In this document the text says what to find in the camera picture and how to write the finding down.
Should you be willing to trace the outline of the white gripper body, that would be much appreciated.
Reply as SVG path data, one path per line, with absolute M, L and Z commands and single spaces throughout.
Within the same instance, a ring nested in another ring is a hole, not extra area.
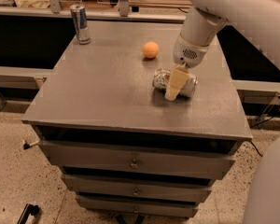
M 198 46 L 179 35 L 174 45 L 174 62 L 184 63 L 188 68 L 193 68 L 202 62 L 208 49 L 208 46 Z

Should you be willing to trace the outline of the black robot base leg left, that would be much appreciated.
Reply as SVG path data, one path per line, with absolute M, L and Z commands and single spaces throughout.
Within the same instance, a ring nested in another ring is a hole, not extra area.
M 39 212 L 40 212 L 40 207 L 38 205 L 33 205 L 30 203 L 26 204 L 17 224 L 25 224 L 29 216 L 34 217 L 38 215 Z

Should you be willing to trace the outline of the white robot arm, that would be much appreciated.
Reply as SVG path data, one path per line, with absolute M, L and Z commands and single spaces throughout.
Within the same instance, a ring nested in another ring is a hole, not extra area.
M 173 101 L 191 80 L 189 70 L 199 65 L 217 33 L 230 24 L 280 70 L 280 3 L 274 0 L 190 0 L 176 39 L 165 98 Z

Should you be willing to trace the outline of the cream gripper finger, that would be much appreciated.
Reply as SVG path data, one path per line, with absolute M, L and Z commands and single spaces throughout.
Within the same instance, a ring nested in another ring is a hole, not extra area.
M 179 64 L 171 71 L 165 98 L 173 101 L 189 80 L 189 70 L 185 64 Z

